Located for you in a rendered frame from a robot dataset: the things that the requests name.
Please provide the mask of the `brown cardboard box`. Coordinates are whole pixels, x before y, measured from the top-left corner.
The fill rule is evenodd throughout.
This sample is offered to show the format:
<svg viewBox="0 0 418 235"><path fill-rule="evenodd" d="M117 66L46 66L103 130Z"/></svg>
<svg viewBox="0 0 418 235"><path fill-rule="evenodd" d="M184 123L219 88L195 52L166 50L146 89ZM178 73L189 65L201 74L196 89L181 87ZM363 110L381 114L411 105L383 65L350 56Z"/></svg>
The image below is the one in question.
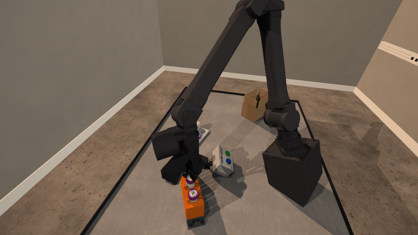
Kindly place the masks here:
<svg viewBox="0 0 418 235"><path fill-rule="evenodd" d="M266 102L268 102L268 92L263 89L259 89L258 95L257 89L246 93L241 115L252 122L257 121L264 115Z"/></svg>

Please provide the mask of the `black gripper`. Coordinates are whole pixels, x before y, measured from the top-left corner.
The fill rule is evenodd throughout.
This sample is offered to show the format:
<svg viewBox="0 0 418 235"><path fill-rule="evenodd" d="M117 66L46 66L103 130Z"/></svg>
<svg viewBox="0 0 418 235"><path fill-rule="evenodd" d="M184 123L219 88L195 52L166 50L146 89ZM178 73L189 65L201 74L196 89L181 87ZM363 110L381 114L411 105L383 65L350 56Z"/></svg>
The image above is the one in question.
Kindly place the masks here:
<svg viewBox="0 0 418 235"><path fill-rule="evenodd" d="M199 148L198 148L197 151L199 151ZM192 155L192 154L195 154L196 153L196 152L194 152L194 153L184 153L183 151L181 151L181 152L183 154L186 154L186 155ZM183 177L186 178L187 174L189 174L190 177L191 177L191 179L193 180L193 182L195 182L196 179L197 179L197 177L198 177L198 175L200 175L200 173L202 172L203 167L207 163L208 163L208 157L205 157L205 156L199 154L199 164L197 165L197 167L194 169L194 171L190 171L189 169L186 169L184 171L184 173L183 173Z"/></svg>

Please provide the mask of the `beige key housing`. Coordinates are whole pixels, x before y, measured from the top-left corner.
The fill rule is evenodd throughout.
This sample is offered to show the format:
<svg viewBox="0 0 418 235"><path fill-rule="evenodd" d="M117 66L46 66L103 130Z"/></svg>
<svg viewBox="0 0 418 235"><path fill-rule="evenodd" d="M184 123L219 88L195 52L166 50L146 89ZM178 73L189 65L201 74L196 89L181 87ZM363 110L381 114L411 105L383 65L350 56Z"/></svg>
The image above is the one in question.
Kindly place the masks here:
<svg viewBox="0 0 418 235"><path fill-rule="evenodd" d="M212 177L232 178L233 161L231 150L218 145L212 152L212 161L209 161L203 169L210 169L212 166Z"/></svg>

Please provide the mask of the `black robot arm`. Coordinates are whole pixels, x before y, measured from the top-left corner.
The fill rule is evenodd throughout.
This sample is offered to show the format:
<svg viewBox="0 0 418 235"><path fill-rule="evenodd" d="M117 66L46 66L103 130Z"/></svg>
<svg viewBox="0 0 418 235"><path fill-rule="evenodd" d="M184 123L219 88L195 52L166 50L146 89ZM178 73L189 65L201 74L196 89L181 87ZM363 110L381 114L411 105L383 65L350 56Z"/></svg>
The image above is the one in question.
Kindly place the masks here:
<svg viewBox="0 0 418 235"><path fill-rule="evenodd" d="M281 11L284 9L282 0L240 0L236 4L225 29L171 111L171 117L177 126L151 136L157 160L173 156L161 169L165 182L178 185L184 171L194 171L199 164L197 120L211 90L256 19L268 88L264 122L278 130L276 144L283 156L307 152L297 129L300 115L295 103L288 96L286 86L281 38ZM197 152L186 155L180 150L184 153Z"/></svg>

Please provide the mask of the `black table edge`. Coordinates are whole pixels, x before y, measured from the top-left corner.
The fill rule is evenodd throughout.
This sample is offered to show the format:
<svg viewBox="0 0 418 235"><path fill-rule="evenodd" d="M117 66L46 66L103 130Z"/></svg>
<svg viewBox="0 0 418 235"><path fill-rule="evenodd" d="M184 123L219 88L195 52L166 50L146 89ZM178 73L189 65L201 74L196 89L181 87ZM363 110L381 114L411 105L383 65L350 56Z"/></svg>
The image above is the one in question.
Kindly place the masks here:
<svg viewBox="0 0 418 235"><path fill-rule="evenodd" d="M132 165L134 164L134 162L137 160L138 156L140 156L140 153L141 153L141 152L142 152L142 150L145 148L145 146L147 145L147 143L150 141L151 136L152 136L152 135L153 135L153 134L157 131L157 129L159 128L159 126L162 124L162 122L164 121L164 119L166 118L166 116L168 115L168 113L171 111L171 109L173 108L173 106L176 104L177 100L180 98L180 96L183 94L183 92L184 92L184 90L185 90L186 88L187 88L187 87L185 87L185 88L183 89L183 91L181 92L181 94L179 95L179 97L176 99L176 101L173 103L173 105L172 105L172 106L171 106L171 108L168 110L168 112L166 113L166 115L163 117L163 119L161 120L161 122L158 124L158 126L156 127L156 129L155 129L155 130L153 131L153 133L150 135L150 137L148 138L148 140L146 141L146 143L142 146L142 148L140 149L140 151L138 152L138 154L137 154L137 155L135 156L135 158L132 160L131 164L130 164L130 165L127 167L127 169L124 171L123 175L122 175L122 176L120 177L120 179L117 181L117 183L115 184L115 186L113 187L113 189L110 191L110 193L108 194L108 196L106 196L106 199L105 199L105 200L103 201L103 203L100 205L100 207L99 207L99 208L98 208L98 210L95 212L95 214L93 215L93 217L91 218L91 220L88 222L88 224L85 226L85 228L84 228L84 229L83 229L83 231L80 233L80 235L85 235L86 231L89 229L90 225L93 223L93 221L95 220L95 218L98 216L98 214L100 213L100 211L103 209L103 207L104 207L104 205L106 204L106 202L109 200L109 198L110 198L110 197L111 197L111 195L114 193L114 191L116 190L116 188L118 187L118 185L121 183L121 181L123 180L124 176L127 174L127 172L129 171L129 169L132 167ZM224 92L224 91L218 91L218 90L211 90L211 92L227 93L227 94L232 94L232 95L242 95L242 96L244 96L244 95L245 95L245 94L242 94L242 93ZM309 130L309 133L310 133L310 135L311 135L312 139L314 139L314 136L313 136L312 131L311 131L310 127L309 127L309 124L308 124L308 122L307 122L307 119L305 118L305 115L304 115L304 113L303 113L303 110L302 110L302 108L301 108L301 105L300 105L299 101L298 101L298 100L291 100L291 102L297 102L297 103L298 103L298 106L299 106L299 108L300 108L300 111L301 111L301 113L302 113L302 116L303 116L303 118L304 118L304 120L305 120L305 123L306 123L306 125L307 125L307 128L308 128L308 130ZM322 155L321 155L321 161L322 161L322 166L323 166L323 168L324 168L324 170L325 170L326 176L328 177L328 181L329 181L329 183L330 183L330 187L332 188L332 191L333 191L333 194L334 194L334 196L335 196L336 202L337 202L337 204L338 204L338 206L339 206L339 208L340 208L340 211L341 211L341 213L342 213L343 219L344 219L345 224L346 224L346 226L347 226L347 229L348 229L348 231L349 231L349 234L350 234L350 235L354 235L354 234L353 234L353 231L352 231L352 229L351 229L351 226L350 226L350 224L349 224L349 221L348 221L348 219L347 219L346 213L344 212L343 206L342 206L342 204L341 204L341 202L340 202L340 199L339 199L339 197L338 197L338 195L337 195L337 193L336 193L336 190L335 190L335 187L334 187L334 185L333 185L333 182L332 182L332 180L331 180L331 178L330 178L330 174L328 173L328 170L327 170L327 167L326 167L326 165L325 165L325 162L323 161Z"/></svg>

